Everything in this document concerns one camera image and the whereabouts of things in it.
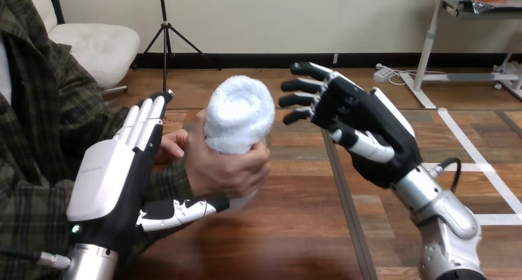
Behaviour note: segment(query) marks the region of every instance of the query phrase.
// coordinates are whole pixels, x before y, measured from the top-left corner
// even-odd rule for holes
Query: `white robotic hand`
[[[67,208],[74,224],[70,267],[63,279],[110,280],[118,254],[141,232],[190,223],[228,208],[224,196],[198,201],[144,203],[171,91],[133,106],[111,140],[90,147],[82,161]]]

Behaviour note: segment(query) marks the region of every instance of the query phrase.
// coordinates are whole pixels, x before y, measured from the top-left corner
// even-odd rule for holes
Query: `black cable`
[[[446,160],[444,160],[444,162],[439,164],[439,166],[442,167],[443,169],[445,169],[452,163],[457,164],[457,171],[455,171],[455,177],[453,178],[453,184],[451,185],[451,188],[450,188],[450,190],[453,193],[455,193],[455,190],[457,189],[457,185],[459,184],[459,177],[460,177],[460,170],[462,168],[462,162],[460,161],[459,158],[447,158]]]
[[[11,248],[11,247],[1,247],[1,246],[0,246],[0,254],[12,255],[14,257],[24,258],[26,260],[30,260],[33,263],[38,262],[42,255],[42,253],[38,252],[38,251],[25,251],[25,250],[15,249],[15,248]]]

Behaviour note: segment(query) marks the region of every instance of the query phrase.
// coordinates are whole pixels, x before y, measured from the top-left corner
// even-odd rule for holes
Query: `robotic hand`
[[[422,235],[419,264],[423,280],[486,279],[476,252],[481,228],[474,214],[422,165],[415,133],[379,90],[366,92],[340,73],[314,63],[291,66],[292,74],[311,76],[283,82],[280,107],[302,105],[283,120],[309,119],[330,132],[351,155],[354,168],[371,183],[391,189],[409,209]]]
[[[90,147],[82,161],[67,208],[74,224],[69,258],[42,253],[40,264],[64,271],[63,279],[110,280],[118,253],[142,232],[171,228],[220,212],[224,196],[193,201],[144,203],[163,132],[162,118],[171,91],[133,106],[111,140]]]

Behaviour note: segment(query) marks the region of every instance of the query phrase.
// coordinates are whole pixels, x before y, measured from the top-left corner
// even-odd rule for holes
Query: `white wall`
[[[159,0],[60,0],[68,23],[133,28],[143,52],[162,22]],[[420,52],[429,0],[166,0],[169,21],[208,53]],[[522,52],[522,22],[442,12],[435,52]],[[152,52],[162,52],[163,39]],[[181,39],[174,51],[191,52]]]

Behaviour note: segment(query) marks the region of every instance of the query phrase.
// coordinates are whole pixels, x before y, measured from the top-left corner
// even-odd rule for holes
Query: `white tape line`
[[[447,109],[440,108],[438,110],[439,115],[442,120],[446,123],[449,130],[453,132],[455,137],[458,139],[460,144],[464,147],[464,149],[468,152],[471,158],[477,164],[486,165],[488,162],[482,156],[482,154],[475,148],[470,139],[466,136],[466,134],[460,129],[460,127],[455,123],[455,120],[451,118]],[[500,176],[496,172],[484,171],[485,176],[491,182],[491,184],[497,189],[499,194],[504,198],[506,203],[513,209],[513,211],[522,219],[522,203],[520,200],[511,192],[509,187],[502,181]]]
[[[522,226],[516,214],[475,214],[481,226]]]
[[[438,163],[422,163],[424,168],[427,170],[432,170]],[[445,168],[444,171],[457,171],[457,164],[450,164]],[[486,172],[491,171],[495,172],[495,168],[490,164],[475,164],[475,163],[462,163],[462,168],[460,169],[462,172]]]

